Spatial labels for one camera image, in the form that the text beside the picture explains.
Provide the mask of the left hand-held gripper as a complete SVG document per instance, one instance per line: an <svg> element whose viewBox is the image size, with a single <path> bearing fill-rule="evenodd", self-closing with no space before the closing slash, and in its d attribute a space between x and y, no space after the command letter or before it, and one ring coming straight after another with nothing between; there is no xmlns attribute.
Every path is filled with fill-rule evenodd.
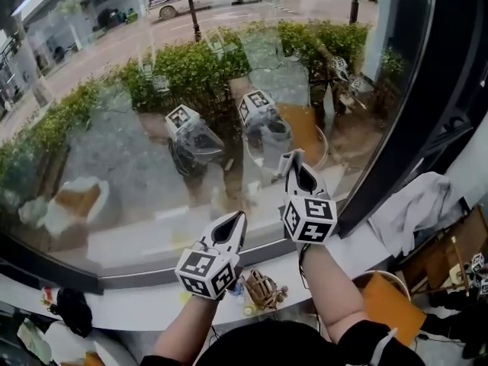
<svg viewBox="0 0 488 366"><path fill-rule="evenodd" d="M239 251L247 231L243 211L224 214L212 221L201 239L185 249L175 268L182 287L194 296L220 299L232 291L242 273Z"/></svg>

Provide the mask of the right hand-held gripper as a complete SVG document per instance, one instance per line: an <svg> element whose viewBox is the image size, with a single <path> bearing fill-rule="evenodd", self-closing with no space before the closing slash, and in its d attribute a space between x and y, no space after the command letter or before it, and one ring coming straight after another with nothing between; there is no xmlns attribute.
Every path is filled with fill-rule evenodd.
<svg viewBox="0 0 488 366"><path fill-rule="evenodd" d="M312 197L298 196L302 191ZM337 223L335 201L329 201L326 183L308 164L295 161L285 178L285 209L282 220L294 242L324 244Z"/></svg>

